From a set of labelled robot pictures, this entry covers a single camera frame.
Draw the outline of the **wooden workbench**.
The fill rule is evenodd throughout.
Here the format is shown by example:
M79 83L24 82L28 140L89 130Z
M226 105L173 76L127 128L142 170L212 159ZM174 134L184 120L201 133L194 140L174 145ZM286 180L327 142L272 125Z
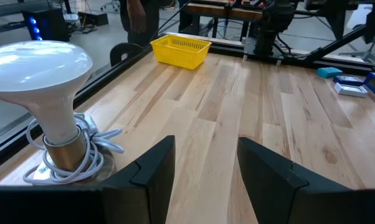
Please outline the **wooden workbench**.
M239 8L232 8L229 12L224 6L215 6L210 4L189 3L184 11L195 16L206 16L216 18L229 18L238 21L254 21L262 18L259 11L250 11Z

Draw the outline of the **yellow plastic basket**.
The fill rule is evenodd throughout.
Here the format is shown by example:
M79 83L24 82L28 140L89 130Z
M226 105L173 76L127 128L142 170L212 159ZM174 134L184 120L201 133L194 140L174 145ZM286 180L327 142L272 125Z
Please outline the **yellow plastic basket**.
M150 44L158 62L194 70L204 62L212 43L168 34Z

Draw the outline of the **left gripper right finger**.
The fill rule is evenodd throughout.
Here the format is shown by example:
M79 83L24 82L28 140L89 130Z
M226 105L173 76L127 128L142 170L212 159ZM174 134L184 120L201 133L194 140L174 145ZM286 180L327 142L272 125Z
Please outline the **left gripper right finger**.
M239 138L240 173L259 224L356 224L353 191L249 138Z

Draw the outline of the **person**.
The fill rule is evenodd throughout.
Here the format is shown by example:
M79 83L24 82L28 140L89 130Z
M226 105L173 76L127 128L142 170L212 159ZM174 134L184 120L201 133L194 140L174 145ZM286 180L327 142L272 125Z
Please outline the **person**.
M128 43L145 47L159 29L159 0L119 0Z

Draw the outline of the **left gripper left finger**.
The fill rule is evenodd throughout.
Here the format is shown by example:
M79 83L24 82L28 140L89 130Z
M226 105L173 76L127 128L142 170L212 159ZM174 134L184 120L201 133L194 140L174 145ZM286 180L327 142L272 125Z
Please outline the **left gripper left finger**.
M100 183L106 224L165 224L175 176L169 135Z

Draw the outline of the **dark blue box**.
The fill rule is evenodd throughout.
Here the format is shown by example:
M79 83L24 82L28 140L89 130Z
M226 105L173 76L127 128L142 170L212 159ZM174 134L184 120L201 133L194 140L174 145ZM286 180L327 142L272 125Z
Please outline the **dark blue box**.
M335 83L339 83L340 85L351 85L351 86L362 86L363 81L358 77L352 76L344 76L344 75L337 75L333 77L333 81Z

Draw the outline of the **black floor box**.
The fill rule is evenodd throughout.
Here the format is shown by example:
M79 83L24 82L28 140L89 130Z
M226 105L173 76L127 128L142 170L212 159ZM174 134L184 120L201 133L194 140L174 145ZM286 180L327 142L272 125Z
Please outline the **black floor box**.
M107 13L104 12L83 12L78 13L80 24L83 26L105 26L109 24Z

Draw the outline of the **teal rectangular block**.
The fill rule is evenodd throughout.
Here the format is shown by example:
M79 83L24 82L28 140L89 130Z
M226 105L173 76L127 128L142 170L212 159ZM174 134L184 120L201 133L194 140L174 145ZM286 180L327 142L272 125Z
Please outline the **teal rectangular block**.
M342 75L343 72L338 68L323 67L323 68L318 68L316 70L316 74L322 78L330 78L330 77L335 77L337 75Z

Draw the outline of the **white box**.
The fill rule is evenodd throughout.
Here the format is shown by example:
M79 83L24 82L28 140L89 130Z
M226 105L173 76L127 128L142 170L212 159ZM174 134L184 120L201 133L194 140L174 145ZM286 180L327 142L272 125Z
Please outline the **white box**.
M368 91L362 86L335 83L334 89L339 95L355 96L360 98L365 98L368 95Z

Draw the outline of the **black computer tower blue lights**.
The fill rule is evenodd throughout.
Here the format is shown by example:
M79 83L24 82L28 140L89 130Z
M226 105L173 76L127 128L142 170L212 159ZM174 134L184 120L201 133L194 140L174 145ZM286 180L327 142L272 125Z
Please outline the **black computer tower blue lights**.
M32 40L70 40L69 29L60 8L22 11L22 16Z

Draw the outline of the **black aluminium table frame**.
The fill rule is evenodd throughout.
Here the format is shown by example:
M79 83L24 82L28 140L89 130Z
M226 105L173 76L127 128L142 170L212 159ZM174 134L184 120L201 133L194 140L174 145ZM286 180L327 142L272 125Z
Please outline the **black aluminium table frame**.
M325 47L318 48L307 54L301 54L299 51L293 50L293 58L286 58L279 61L285 65L293 65L304 68L336 67L349 74L366 76L369 72L375 71L375 64L359 62L357 58L354 57L338 59L335 55L327 55L328 53L346 45L347 43L356 40L360 35L360 32L352 31L345 35L341 40L336 40ZM209 42L212 43L209 48L210 53L240 58L244 57L246 41L244 44L242 44L241 42L223 39L209 39ZM89 100L94 94L106 87L110 82L119 77L123 72L132 67L151 51L151 47L143 47L143 51L140 54L137 54L134 57L129 57L125 61L116 64L114 67L105 70L99 75L99 77L89 82L87 86L83 87L77 92L73 102L73 108L77 108ZM250 57L248 59L259 60L266 63L276 63L278 61L276 58ZM16 134L0 143L0 166L27 145L28 141L26 138L26 128L22 128Z

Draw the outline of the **white bulb table lamp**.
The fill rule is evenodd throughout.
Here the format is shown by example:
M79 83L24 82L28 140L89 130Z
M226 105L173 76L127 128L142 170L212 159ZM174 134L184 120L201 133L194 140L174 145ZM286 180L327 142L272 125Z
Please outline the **white bulb table lamp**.
M76 113L73 102L88 80L92 58L74 44L32 40L0 47L0 100L29 111L38 124L42 144L26 131L29 144L42 151L41 164L23 175L32 185L89 184L116 171L112 151L122 148L110 142L116 129L101 133L90 116Z

